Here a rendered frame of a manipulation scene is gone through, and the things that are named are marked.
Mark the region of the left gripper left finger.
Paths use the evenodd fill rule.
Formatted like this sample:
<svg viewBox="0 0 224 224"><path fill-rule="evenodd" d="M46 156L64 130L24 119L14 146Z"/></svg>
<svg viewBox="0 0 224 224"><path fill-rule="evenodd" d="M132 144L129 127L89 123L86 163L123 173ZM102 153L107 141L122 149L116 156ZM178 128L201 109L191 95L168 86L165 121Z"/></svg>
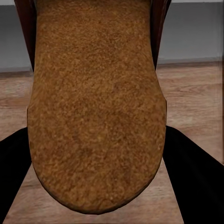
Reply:
<svg viewBox="0 0 224 224"><path fill-rule="evenodd" d="M0 224L32 164L28 144L27 127L0 141Z"/></svg>

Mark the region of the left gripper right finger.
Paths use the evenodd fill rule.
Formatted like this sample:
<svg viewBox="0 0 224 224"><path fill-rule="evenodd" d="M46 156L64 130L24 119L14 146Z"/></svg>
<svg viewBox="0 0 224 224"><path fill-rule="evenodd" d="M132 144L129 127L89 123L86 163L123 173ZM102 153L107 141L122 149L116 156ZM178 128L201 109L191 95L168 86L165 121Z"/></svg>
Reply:
<svg viewBox="0 0 224 224"><path fill-rule="evenodd" d="M162 157L184 224L224 224L224 165L167 125Z"/></svg>

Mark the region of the sandal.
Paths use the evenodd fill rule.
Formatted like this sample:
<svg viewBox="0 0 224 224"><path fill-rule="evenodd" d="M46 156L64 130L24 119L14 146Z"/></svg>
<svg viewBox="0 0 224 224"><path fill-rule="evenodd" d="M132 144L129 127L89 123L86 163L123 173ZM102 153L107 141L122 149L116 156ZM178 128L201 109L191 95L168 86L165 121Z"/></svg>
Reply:
<svg viewBox="0 0 224 224"><path fill-rule="evenodd" d="M171 0L14 0L34 73L29 152L48 194L83 214L138 197L161 165L156 65Z"/></svg>

